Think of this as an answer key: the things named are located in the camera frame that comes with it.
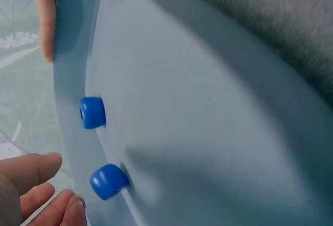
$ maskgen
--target fingernail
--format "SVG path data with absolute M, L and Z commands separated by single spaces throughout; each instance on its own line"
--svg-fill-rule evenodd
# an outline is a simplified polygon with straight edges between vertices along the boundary
M 76 210 L 76 209 L 84 209 L 83 206 L 83 202 L 81 200 L 77 200 L 73 203 L 73 205 L 71 206 L 72 210 Z
M 60 157 L 60 158 L 62 158 L 61 153 L 58 153 L 58 152 L 47 153 L 47 154 L 45 154 L 45 156 L 48 156 L 48 157 Z
M 45 60 L 47 63 L 50 63 L 50 62 L 52 62 L 52 57 L 46 57 Z
M 82 199 L 81 202 L 83 203 L 83 208 L 85 209 L 85 201 L 84 201 L 84 197 L 81 196 L 81 195 L 78 195 L 78 194 L 76 194 L 76 196 L 77 196 L 78 198 Z
M 50 153 L 47 153 L 46 156 L 61 156 L 61 153 L 59 153 L 59 152 L 50 152 Z

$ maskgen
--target light blue fabric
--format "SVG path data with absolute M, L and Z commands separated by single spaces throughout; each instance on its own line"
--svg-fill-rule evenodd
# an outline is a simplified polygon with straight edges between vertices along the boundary
M 20 153 L 8 150 L 11 143 L 22 154 L 61 152 L 61 171 L 51 181 L 59 192 L 74 181 L 56 116 L 53 65 L 42 58 L 38 31 L 34 0 L 0 0 L 0 156 Z

